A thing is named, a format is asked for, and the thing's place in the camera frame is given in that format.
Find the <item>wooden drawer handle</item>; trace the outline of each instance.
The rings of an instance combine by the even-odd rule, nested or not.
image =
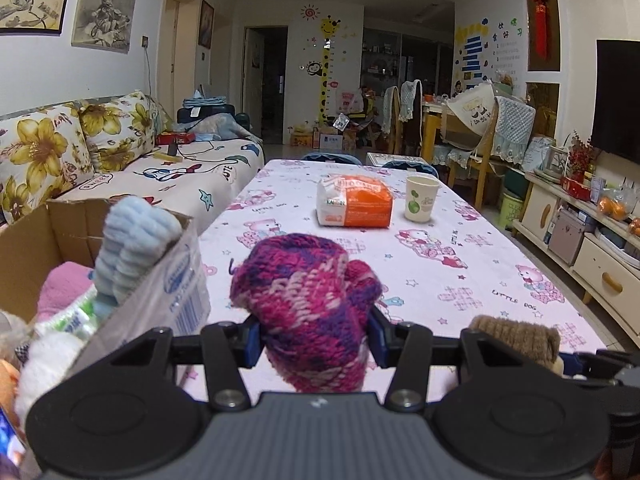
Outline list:
[[[545,210],[542,212],[542,216],[540,217],[540,229],[545,228],[546,217],[549,216],[549,213],[551,213],[551,204],[547,204]]]
[[[602,273],[602,281],[609,285],[616,294],[620,294],[622,292],[622,285],[614,280],[608,272]]]

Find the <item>pink bear print tablecloth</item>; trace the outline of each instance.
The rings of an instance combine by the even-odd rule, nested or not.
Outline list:
[[[388,229],[323,227],[316,218],[316,187],[330,174],[366,174],[394,190]],[[457,337],[474,316],[555,326],[561,349],[594,351],[604,345],[562,295],[511,241],[452,190],[438,191],[428,224],[404,218],[406,172],[300,160],[272,160],[200,237],[211,298],[209,322],[242,321],[247,313],[229,300],[231,259],[240,264],[258,241],[287,233],[309,233],[342,245],[352,259],[367,262],[383,283],[377,307],[394,323],[413,321],[435,335]],[[364,390],[382,396],[393,370],[367,369]],[[456,383],[455,370],[434,367],[429,399]],[[255,402],[262,391],[291,391],[263,355],[253,370],[241,371]],[[206,398],[202,370],[185,389]]]

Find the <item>blue logo on box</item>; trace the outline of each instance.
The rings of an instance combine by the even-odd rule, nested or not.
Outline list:
[[[173,294],[178,290],[189,270],[191,263],[189,246],[185,244],[183,250],[174,256],[174,261],[167,267],[164,274],[164,291],[167,294]]]

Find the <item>drawer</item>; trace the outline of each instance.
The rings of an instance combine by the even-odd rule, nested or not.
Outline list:
[[[640,280],[588,238],[582,242],[573,270],[580,274],[640,333]]]
[[[531,190],[527,209],[522,218],[522,225],[541,240],[544,239],[546,230],[553,219],[557,206],[557,196],[539,186],[534,186]]]

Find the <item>television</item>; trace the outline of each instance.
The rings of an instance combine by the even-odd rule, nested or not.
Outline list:
[[[640,41],[598,40],[591,144],[640,164]]]

